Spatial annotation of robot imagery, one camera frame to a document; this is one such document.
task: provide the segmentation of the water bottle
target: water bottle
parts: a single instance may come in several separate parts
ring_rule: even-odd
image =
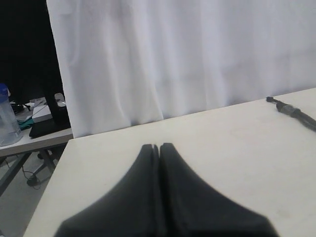
[[[0,146],[11,145],[21,138],[21,129],[9,102],[8,88],[0,83]]]

